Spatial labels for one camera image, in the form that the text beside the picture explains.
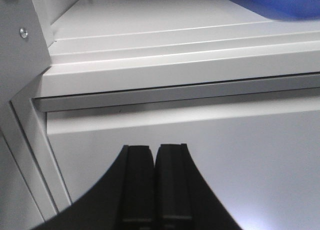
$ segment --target shelf surface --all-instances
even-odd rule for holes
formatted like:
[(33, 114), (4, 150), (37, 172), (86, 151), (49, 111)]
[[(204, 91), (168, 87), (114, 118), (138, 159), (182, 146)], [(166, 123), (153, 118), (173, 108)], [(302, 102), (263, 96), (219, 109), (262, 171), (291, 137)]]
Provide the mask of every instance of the shelf surface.
[(52, 25), (52, 67), (42, 77), (39, 95), (319, 71), (320, 20), (271, 19), (243, 4), (79, 0)]

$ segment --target blue container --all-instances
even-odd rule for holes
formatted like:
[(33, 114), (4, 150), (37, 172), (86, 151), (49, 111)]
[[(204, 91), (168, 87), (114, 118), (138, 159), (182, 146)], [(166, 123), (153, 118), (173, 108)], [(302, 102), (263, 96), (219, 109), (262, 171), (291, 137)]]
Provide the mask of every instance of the blue container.
[(320, 16), (320, 0), (252, 0), (297, 17)]

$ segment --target screw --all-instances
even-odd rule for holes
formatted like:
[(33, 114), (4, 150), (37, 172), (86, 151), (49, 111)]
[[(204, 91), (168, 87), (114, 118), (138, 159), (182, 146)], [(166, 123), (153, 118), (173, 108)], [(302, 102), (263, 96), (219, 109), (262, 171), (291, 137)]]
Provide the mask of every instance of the screw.
[(26, 28), (21, 28), (20, 29), (20, 36), (23, 38), (23, 39), (25, 39), (25, 38), (27, 38), (28, 37), (28, 31), (26, 30)]

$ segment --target gray metal strip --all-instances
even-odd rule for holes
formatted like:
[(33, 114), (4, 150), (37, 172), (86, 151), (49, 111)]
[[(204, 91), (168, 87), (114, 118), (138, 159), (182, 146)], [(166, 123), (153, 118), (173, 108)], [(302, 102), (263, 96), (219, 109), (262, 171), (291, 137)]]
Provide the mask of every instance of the gray metal strip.
[(317, 87), (320, 87), (319, 73), (199, 85), (47, 97), (35, 99), (34, 104), (41, 112), (53, 112)]

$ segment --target white panel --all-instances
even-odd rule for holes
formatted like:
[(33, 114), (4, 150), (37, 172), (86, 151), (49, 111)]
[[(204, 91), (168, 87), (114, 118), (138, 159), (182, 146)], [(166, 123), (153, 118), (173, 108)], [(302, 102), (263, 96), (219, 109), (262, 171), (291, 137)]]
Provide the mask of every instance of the white panel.
[(58, 19), (76, 1), (77, 0), (44, 0), (50, 23), (53, 23), (56, 19)]
[(12, 104), (51, 191), (56, 207), (59, 211), (62, 211), (71, 202), (47, 139), (46, 114), (37, 111), (31, 100), (38, 87), (39, 78), (18, 93), (12, 99)]
[(0, 13), (1, 107), (51, 62), (32, 0), (0, 0)]
[(38, 15), (40, 26), (45, 38), (47, 46), (50, 46), (54, 42), (54, 33), (51, 28), (51, 24), (47, 14), (47, 8), (45, 6), (44, 0), (32, 0), (34, 4), (35, 11)]
[(0, 108), (0, 126), (43, 218), (50, 219), (57, 212), (9, 103)]
[(319, 19), (268, 18), (237, 1), (79, 0), (52, 25), (39, 95), (319, 71)]
[(41, 214), (0, 135), (0, 229), (28, 230), (40, 223)]
[(161, 143), (188, 143), (244, 230), (318, 230), (320, 97), (306, 93), (53, 112), (47, 132), (73, 200), (123, 144), (150, 145), (155, 156)]

